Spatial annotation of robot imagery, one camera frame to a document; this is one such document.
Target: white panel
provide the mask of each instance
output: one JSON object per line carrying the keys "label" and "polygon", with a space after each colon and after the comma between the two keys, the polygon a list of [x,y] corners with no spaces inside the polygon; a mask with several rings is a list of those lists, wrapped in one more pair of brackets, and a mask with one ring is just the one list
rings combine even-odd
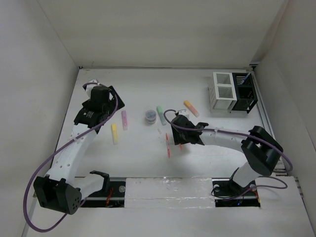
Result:
{"label": "white panel", "polygon": [[39,0],[85,67],[244,67],[287,0]]}
{"label": "white panel", "polygon": [[[304,207],[301,195],[297,189],[294,177],[278,177],[287,183],[287,189],[269,189],[258,188],[258,195],[260,198],[260,204],[262,209],[296,209],[298,207]],[[276,187],[283,187],[278,180],[269,178],[256,179],[256,185],[270,185]]]}
{"label": "white panel", "polygon": [[132,178],[126,180],[126,208],[212,208],[211,178]]}
{"label": "white panel", "polygon": [[[159,120],[152,125],[145,122],[146,110],[155,110],[158,105],[163,110],[184,109],[184,101],[189,100],[200,113],[198,118],[190,116],[194,124],[208,122],[213,127],[241,131],[262,125],[257,107],[249,114],[217,116],[210,112],[207,81],[214,71],[218,72],[218,69],[80,70],[58,147],[69,138],[74,118],[87,99],[82,85],[98,79],[104,85],[113,85],[125,103],[128,130],[123,131],[120,112],[115,114],[87,148],[77,176],[85,176],[98,169],[111,177],[230,177],[237,167],[246,162],[244,154],[218,146],[193,144],[184,145],[181,151],[173,143],[170,125],[163,126]],[[118,144],[115,146],[111,135],[112,123],[116,123],[118,128]],[[166,133],[169,135],[171,158],[167,157]]]}
{"label": "white panel", "polygon": [[[34,221],[50,227],[60,213],[35,210]],[[303,208],[260,210],[246,208],[81,208],[67,216],[55,230],[41,234],[29,230],[27,237],[314,237]]]}
{"label": "white panel", "polygon": [[0,35],[0,235],[20,237],[26,184],[55,149],[78,71],[36,0],[0,1]]}
{"label": "white panel", "polygon": [[277,140],[292,158],[316,228],[316,1],[290,1],[270,52],[256,68]]}

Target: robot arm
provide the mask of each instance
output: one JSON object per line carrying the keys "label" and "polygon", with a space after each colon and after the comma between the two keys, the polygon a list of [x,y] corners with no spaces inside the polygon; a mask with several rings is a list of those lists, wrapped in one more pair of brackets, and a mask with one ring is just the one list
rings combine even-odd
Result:
{"label": "robot arm", "polygon": [[[207,123],[200,122],[196,126],[190,122],[185,116],[176,114],[172,123],[185,128],[211,128]],[[217,145],[221,147],[231,148],[243,152],[247,162],[238,168],[230,178],[230,188],[239,193],[247,187],[253,180],[259,176],[270,176],[280,158],[280,155],[265,144],[261,144],[256,140],[240,136],[213,131],[187,131],[172,127],[175,145],[178,144],[200,144],[200,145]],[[254,126],[249,131],[250,135],[261,138],[270,144],[276,146],[283,152],[282,147],[271,137],[265,129]]]}
{"label": "robot arm", "polygon": [[113,113],[116,106],[114,96],[118,99],[117,109],[124,107],[112,86],[89,84],[84,89],[90,99],[82,104],[83,108],[75,118],[69,137],[69,141],[74,142],[61,152],[45,177],[38,176],[33,184],[42,207],[67,214],[74,214],[81,200],[90,194],[100,190],[107,192],[110,185],[109,175],[99,171],[92,171],[86,177],[75,180],[82,157],[100,128],[78,139],[76,137],[105,121]]}

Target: purple wire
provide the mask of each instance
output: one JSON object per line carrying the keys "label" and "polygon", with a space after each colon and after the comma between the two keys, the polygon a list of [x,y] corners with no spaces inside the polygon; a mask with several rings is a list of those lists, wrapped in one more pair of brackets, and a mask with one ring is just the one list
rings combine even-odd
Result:
{"label": "purple wire", "polygon": [[[100,83],[95,83],[95,82],[89,82],[89,83],[86,83],[84,84],[83,86],[87,86],[87,85],[91,85],[91,84],[97,84],[97,85],[100,85],[100,86],[104,86],[103,84],[100,84]],[[75,139],[79,139],[80,137],[86,135],[87,133],[91,132],[91,131],[94,131],[96,130],[97,128],[103,126],[107,121],[110,120],[110,118],[112,118],[112,116],[115,114],[115,112],[117,111],[118,109],[118,106],[119,106],[119,101],[118,101],[118,97],[115,95],[115,94],[112,94],[115,98],[115,101],[116,101],[116,104],[115,104],[115,108],[113,110],[113,112],[111,113],[111,115],[106,119],[104,120],[103,122],[99,123],[98,125],[90,128],[89,130],[87,130],[86,132],[83,132],[82,134],[78,135]],[[58,153],[60,153],[63,149],[65,149],[66,147],[68,147],[70,144],[72,144],[75,140],[71,140],[69,142],[67,142],[64,146],[62,146],[61,148],[59,148],[58,150],[56,150],[50,157],[48,157],[34,172],[34,174],[31,176],[27,186],[26,186],[26,190],[24,192],[24,197],[23,197],[23,215],[24,215],[24,218],[25,218],[25,221],[26,223],[35,231],[37,232],[41,232],[41,233],[45,233],[45,232],[49,232],[51,230],[53,230],[56,226],[59,225],[59,223],[67,216],[67,214],[63,215],[59,221],[57,221],[52,227],[48,228],[48,229],[40,229],[38,227],[36,227],[35,225],[33,225],[29,215],[28,215],[28,212],[27,212],[27,201],[28,201],[28,194],[29,194],[29,191],[30,191],[30,188],[31,188],[31,185],[32,185],[32,182],[34,181],[36,175],[38,174],[38,172],[49,162],[51,161],[55,155],[57,155]]]}
{"label": "purple wire", "polygon": [[287,173],[287,172],[290,172],[293,170],[293,164],[292,162],[290,161],[290,159],[282,152],[280,151],[276,146],[272,145],[271,143],[259,138],[259,137],[256,137],[256,136],[253,136],[253,135],[250,135],[250,134],[246,134],[246,133],[241,133],[241,132],[232,132],[232,131],[225,131],[225,130],[220,130],[220,129],[215,129],[215,128],[186,128],[186,127],[181,127],[181,126],[178,126],[178,125],[175,125],[173,124],[166,116],[166,113],[167,112],[175,112],[175,110],[166,110],[164,113],[163,113],[163,116],[164,118],[166,119],[166,121],[171,124],[171,126],[175,127],[175,128],[178,128],[178,129],[181,129],[181,130],[186,130],[186,131],[211,131],[211,132],[220,132],[220,133],[225,133],[225,134],[231,134],[231,135],[237,135],[237,136],[244,136],[244,137],[248,137],[248,138],[251,138],[253,140],[257,140],[258,142],[261,142],[265,145],[267,145],[268,147],[271,147],[273,150],[275,150],[277,153],[280,154],[280,156],[282,156],[286,162],[288,163],[289,165],[289,169],[288,171],[273,171],[274,173]]}

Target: purple cable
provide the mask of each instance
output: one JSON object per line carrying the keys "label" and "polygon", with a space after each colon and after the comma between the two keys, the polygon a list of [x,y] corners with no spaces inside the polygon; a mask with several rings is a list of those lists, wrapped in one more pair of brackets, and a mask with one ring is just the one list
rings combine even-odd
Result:
{"label": "purple cable", "polygon": [[[96,84],[96,85],[100,85],[100,86],[104,86],[103,84],[100,84],[100,83],[95,83],[95,82],[89,82],[89,83],[86,83],[84,84],[83,86],[87,86],[87,85],[91,85],[91,84]],[[110,120],[110,118],[112,118],[112,116],[115,114],[115,112],[117,111],[118,109],[118,106],[119,106],[119,101],[118,101],[118,97],[115,95],[115,94],[112,94],[113,97],[115,98],[115,101],[116,101],[116,104],[115,104],[115,108],[113,110],[113,112],[111,113],[111,115],[106,119],[104,120],[103,122],[99,123],[98,125],[90,128],[89,130],[87,130],[86,132],[83,132],[82,134],[78,135],[76,137],[76,139],[79,139],[80,137],[86,135],[87,133],[93,131],[93,130],[96,130],[97,128],[103,126],[107,121]],[[36,175],[38,174],[38,172],[50,161],[52,160],[55,155],[57,155],[58,153],[60,153],[63,149],[65,149],[66,147],[68,147],[70,144],[72,144],[74,142],[74,140],[71,140],[69,142],[67,142],[64,146],[62,146],[61,148],[59,148],[58,150],[56,150],[50,157],[48,157],[34,172],[34,174],[31,176],[27,186],[26,186],[26,190],[24,192],[24,197],[23,197],[23,215],[24,215],[24,218],[25,218],[25,221],[26,223],[35,231],[37,232],[41,232],[41,233],[45,233],[45,232],[49,232],[51,230],[53,230],[56,226],[59,225],[59,223],[67,216],[67,214],[63,215],[59,221],[57,221],[55,223],[55,225],[53,225],[52,227],[48,228],[48,229],[40,229],[38,227],[36,227],[35,225],[33,225],[32,221],[30,220],[30,217],[28,215],[28,212],[27,212],[27,201],[28,201],[28,194],[29,194],[29,191],[30,191],[30,188],[31,188],[31,185],[32,185],[32,182],[34,181]]]}
{"label": "purple cable", "polygon": [[166,121],[173,127],[176,127],[178,129],[181,129],[181,130],[186,130],[186,131],[210,131],[210,132],[215,132],[215,130],[217,132],[220,132],[220,133],[225,133],[225,134],[231,134],[231,135],[238,135],[238,136],[244,136],[244,137],[248,137],[248,138],[251,138],[253,140],[257,140],[258,142],[261,142],[265,145],[267,145],[268,147],[271,147],[273,150],[275,150],[277,153],[280,154],[280,156],[282,156],[286,162],[288,163],[288,165],[290,166],[289,167],[289,170],[288,171],[273,171],[274,173],[287,173],[287,172],[290,172],[293,170],[293,165],[292,165],[292,162],[290,161],[290,159],[282,152],[280,151],[276,146],[272,145],[271,143],[259,138],[259,137],[256,137],[256,136],[253,136],[253,135],[250,135],[250,134],[246,134],[246,133],[241,133],[241,132],[232,132],[232,131],[225,131],[225,130],[220,130],[220,129],[215,129],[215,128],[186,128],[186,127],[181,127],[181,126],[178,126],[178,125],[175,125],[173,124],[170,120],[168,120],[167,116],[166,116],[166,113],[167,112],[174,112],[176,113],[175,110],[166,110],[164,113],[163,113],[163,116],[164,118],[166,119]]}

